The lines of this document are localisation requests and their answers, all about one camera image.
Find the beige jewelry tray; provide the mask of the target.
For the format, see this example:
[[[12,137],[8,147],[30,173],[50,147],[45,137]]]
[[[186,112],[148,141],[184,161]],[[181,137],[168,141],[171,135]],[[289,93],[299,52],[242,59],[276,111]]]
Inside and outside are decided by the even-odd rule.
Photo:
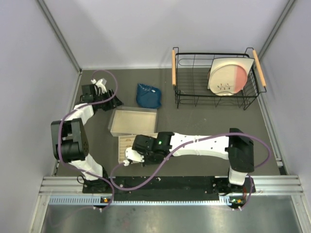
[[[137,135],[123,135],[118,137],[118,163],[125,160],[125,150],[131,148]]]

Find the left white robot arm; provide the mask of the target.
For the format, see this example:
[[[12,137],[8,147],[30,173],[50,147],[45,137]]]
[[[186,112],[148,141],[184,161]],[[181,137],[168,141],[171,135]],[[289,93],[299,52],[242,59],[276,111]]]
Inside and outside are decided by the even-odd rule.
[[[89,152],[85,124],[98,110],[109,111],[123,105],[112,89],[103,84],[82,86],[82,95],[72,112],[51,123],[53,154],[56,160],[82,173],[84,193],[110,192],[110,180],[102,165]]]

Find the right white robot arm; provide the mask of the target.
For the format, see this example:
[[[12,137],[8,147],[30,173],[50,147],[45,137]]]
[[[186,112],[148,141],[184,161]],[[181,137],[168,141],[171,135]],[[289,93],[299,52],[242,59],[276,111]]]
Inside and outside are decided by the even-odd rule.
[[[237,128],[231,128],[228,135],[218,137],[184,135],[173,132],[159,132],[156,137],[139,134],[125,157],[130,162],[142,165],[160,164],[171,154],[212,156],[229,161],[227,187],[232,192],[240,191],[245,185],[248,173],[255,170],[254,142]]]

